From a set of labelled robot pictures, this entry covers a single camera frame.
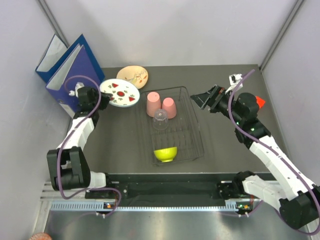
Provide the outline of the black wire dish rack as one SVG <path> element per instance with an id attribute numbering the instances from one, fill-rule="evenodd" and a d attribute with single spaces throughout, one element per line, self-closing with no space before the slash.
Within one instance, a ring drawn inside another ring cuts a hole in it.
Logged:
<path id="1" fill-rule="evenodd" d="M 160 100 L 172 98 L 175 102 L 177 114 L 168 121 L 165 129 L 157 129 L 153 118 L 146 113 L 147 97 L 151 91 L 144 91 L 136 105 L 136 120 L 138 133 L 138 149 L 148 164 L 163 165 L 157 159 L 154 151 L 176 147 L 177 155 L 166 164 L 194 161 L 204 156 L 199 121 L 186 87 L 178 86 L 155 91 Z"/>

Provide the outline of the beige floral plate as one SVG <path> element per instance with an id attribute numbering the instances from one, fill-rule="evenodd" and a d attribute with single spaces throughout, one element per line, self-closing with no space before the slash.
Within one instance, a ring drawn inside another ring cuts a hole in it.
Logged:
<path id="1" fill-rule="evenodd" d="M 149 79 L 148 71 L 139 65 L 123 67 L 116 75 L 117 79 L 125 80 L 133 84 L 137 89 L 143 88 Z"/>

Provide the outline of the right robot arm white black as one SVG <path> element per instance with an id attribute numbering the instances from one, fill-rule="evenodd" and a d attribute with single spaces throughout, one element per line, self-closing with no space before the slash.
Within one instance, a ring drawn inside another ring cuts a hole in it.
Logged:
<path id="1" fill-rule="evenodd" d="M 190 97 L 202 110 L 221 113 L 236 128 L 237 140 L 267 167 L 278 184 L 273 185 L 251 171 L 237 173 L 231 193 L 239 198 L 257 197 L 272 206 L 292 229 L 299 230 L 320 217 L 320 187 L 301 173 L 281 151 L 271 132 L 258 119 L 260 106 L 256 96 L 232 92 L 215 85 Z"/>

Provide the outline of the white plate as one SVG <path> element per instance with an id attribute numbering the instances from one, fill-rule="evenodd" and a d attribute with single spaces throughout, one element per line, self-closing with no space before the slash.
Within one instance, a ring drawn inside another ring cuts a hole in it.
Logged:
<path id="1" fill-rule="evenodd" d="M 130 82 L 112 78 L 103 81 L 99 89 L 104 94 L 111 94 L 110 105 L 128 108 L 135 105 L 140 99 L 139 90 Z"/>

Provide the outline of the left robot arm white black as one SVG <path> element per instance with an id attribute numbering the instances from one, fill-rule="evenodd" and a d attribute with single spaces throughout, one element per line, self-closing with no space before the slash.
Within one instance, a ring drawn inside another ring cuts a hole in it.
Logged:
<path id="1" fill-rule="evenodd" d="M 108 176 L 93 172 L 84 155 L 84 147 L 99 120 L 99 110 L 107 108 L 112 94 L 102 93 L 93 87 L 77 90 L 78 109 L 66 138 L 56 148 L 49 150 L 46 159 L 50 182 L 54 190 L 96 189 L 102 198 L 114 191 Z"/>

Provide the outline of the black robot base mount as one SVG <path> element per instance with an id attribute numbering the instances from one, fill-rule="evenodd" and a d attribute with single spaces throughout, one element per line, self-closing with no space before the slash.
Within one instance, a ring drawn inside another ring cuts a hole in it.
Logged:
<path id="1" fill-rule="evenodd" d="M 232 186 L 233 173 L 108 174 L 107 187 L 122 194 L 121 207 L 215 207 L 226 200 L 250 201 Z"/>

